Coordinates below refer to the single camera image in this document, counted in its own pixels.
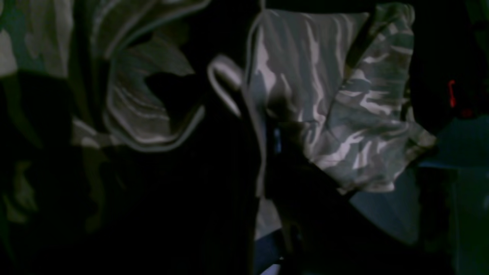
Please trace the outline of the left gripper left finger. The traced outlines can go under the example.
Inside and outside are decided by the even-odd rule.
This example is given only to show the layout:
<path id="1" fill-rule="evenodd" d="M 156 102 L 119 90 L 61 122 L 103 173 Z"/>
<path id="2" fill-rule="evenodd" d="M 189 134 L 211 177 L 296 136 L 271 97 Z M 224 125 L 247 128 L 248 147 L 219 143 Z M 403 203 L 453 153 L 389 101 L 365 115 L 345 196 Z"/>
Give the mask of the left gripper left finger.
<path id="1" fill-rule="evenodd" d="M 247 122 L 209 94 L 204 123 L 173 152 L 142 154 L 75 134 L 61 96 L 21 101 L 44 148 L 1 92 L 2 275 L 250 275 L 256 200 Z"/>

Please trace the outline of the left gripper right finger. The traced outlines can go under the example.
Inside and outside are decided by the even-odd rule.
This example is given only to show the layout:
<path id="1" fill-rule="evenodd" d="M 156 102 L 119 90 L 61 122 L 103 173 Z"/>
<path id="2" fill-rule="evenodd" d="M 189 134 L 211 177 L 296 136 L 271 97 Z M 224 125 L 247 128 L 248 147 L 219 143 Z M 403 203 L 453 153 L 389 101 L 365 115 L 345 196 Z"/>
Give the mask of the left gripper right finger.
<path id="1" fill-rule="evenodd" d="M 266 195 L 278 209 L 287 254 L 285 275 L 454 275 L 448 249 L 449 206 L 445 185 L 450 173 L 415 169 L 420 189 L 419 239 L 403 245 L 382 233 L 351 204 L 337 184 L 307 161 L 280 128 L 267 119 Z"/>

